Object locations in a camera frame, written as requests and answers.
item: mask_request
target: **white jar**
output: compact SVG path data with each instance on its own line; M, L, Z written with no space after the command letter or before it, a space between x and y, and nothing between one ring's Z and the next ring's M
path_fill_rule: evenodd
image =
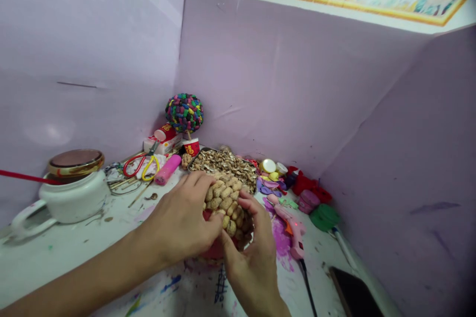
M13 234L26 238L41 233L56 223L77 223L97 214L110 193L102 170L64 185L42 184L40 200L22 210L12 221ZM52 218L41 225L26 229L25 220L38 209L47 206Z

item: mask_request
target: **green lid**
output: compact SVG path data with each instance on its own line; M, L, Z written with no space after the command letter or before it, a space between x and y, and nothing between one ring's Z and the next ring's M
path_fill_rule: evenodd
M309 218L318 229L327 232L337 225L341 217L331 206L320 204L310 215Z

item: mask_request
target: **white table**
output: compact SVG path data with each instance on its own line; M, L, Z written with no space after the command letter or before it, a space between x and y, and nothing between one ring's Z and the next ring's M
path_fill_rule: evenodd
M183 174L185 172L178 169L165 187L152 184L142 197L149 197L156 192L160 199ZM77 224L58 224L24 242L15 242L8 237L1 239L0 308L77 267L137 227L158 202L141 198L128 209L127 206L140 190L123 196L110 196L102 219L94 220L99 217L96 216ZM265 196L258 193L256 197L259 202L263 202ZM331 235L314 227L307 215L292 211L307 228L303 237L305 262L317 314L320 317L344 317L342 304L327 272L330 266L347 272L351 272L351 268ZM107 217L113 217L113 220L104 221ZM279 218L275 217L275 234L280 231L280 224ZM278 250L281 247L281 253L286 239L278 237ZM397 316L398 312L378 283L365 271L356 256L354 259L359 266L359 276L369 286L383 313L386 316ZM312 316L299 265L289 252L278 256L277 260L279 290L291 314ZM96 311L93 316L245 316L224 274L224 269L219 266L189 259L153 276Z

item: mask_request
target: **mug handle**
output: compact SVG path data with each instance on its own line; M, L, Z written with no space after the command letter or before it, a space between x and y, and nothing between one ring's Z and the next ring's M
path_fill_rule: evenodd
M39 210L40 208L44 207L46 202L43 200L38 200L29 207L22 210L20 213L16 215L16 217L11 222L11 230L14 235L16 235L20 239L28 238L33 235L40 234L42 231L50 228L52 225L56 224L58 221L54 218L48 219L46 222L41 223L39 226L26 229L25 228L25 221L26 219L31 216L34 212Z

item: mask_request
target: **purple wall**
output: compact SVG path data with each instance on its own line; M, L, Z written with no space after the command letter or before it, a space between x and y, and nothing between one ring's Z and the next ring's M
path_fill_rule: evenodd
M67 150L107 162L138 151L172 95L182 11L183 0L0 0L1 169L42 175ZM39 185L0 186L3 226Z
M259 0L186 0L175 92L200 142L318 176L430 37Z
M474 286L476 27L433 39L322 180L346 238L407 316Z

